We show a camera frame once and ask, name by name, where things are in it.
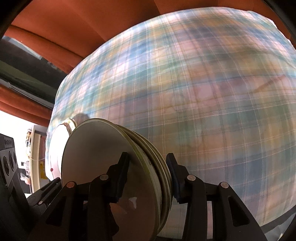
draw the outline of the black device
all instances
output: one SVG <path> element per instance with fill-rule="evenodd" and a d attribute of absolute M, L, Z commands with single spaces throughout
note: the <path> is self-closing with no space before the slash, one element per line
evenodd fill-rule
<path fill-rule="evenodd" d="M 112 241 L 119 227 L 110 209 L 123 193 L 129 168 L 128 153 L 90 183 L 56 178 L 27 199 L 20 187 L 13 158 L 14 141 L 0 134 L 0 239 L 19 241 Z M 266 241 L 266 237 L 228 183 L 204 183 L 178 165 L 173 153 L 166 157 L 173 196 L 188 203 L 182 241 L 207 240 L 207 201 L 212 202 L 213 241 Z M 279 241 L 295 240 L 296 218 Z"/>

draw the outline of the white surface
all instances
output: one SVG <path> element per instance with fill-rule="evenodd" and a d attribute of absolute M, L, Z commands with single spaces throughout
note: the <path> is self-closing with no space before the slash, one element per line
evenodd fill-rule
<path fill-rule="evenodd" d="M 25 141 L 27 131 L 29 128 L 32 128 L 33 125 L 34 123 L 0 111 L 0 133 L 13 138 L 19 168 L 25 168 L 25 166 L 21 166 L 21 162 L 25 163 L 29 160 L 26 156 L 27 147 Z"/>
<path fill-rule="evenodd" d="M 51 167 L 54 171 L 57 167 L 59 170 L 59 175 L 53 172 L 54 178 L 61 177 L 62 157 L 68 138 L 69 132 L 65 125 L 61 124 L 54 130 L 48 151 Z"/>

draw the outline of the plaid fabric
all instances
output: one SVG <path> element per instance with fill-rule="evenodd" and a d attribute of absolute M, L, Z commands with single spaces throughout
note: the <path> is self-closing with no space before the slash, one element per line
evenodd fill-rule
<path fill-rule="evenodd" d="M 190 9 L 140 23 L 84 59 L 62 82 L 48 128 L 104 118 L 173 152 L 189 173 L 228 182 L 260 225 L 296 205 L 296 51 L 254 13 Z M 180 238 L 173 201 L 160 235 Z"/>

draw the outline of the metal pin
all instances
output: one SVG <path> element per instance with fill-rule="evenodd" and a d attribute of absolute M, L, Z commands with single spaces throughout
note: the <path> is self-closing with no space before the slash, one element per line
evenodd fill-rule
<path fill-rule="evenodd" d="M 188 175 L 188 176 L 187 176 L 187 179 L 188 179 L 189 181 L 194 181 L 194 180 L 196 179 L 196 177 L 195 177 L 194 175 Z"/>
<path fill-rule="evenodd" d="M 221 183 L 221 187 L 223 187 L 223 188 L 228 188 L 228 187 L 229 187 L 229 184 L 226 183 L 226 182 L 222 182 L 222 183 Z"/>
<path fill-rule="evenodd" d="M 105 180 L 107 180 L 108 178 L 109 178 L 109 176 L 108 176 L 107 174 L 103 174 L 103 175 L 100 176 L 100 179 L 101 179 L 102 181 L 105 181 Z"/>

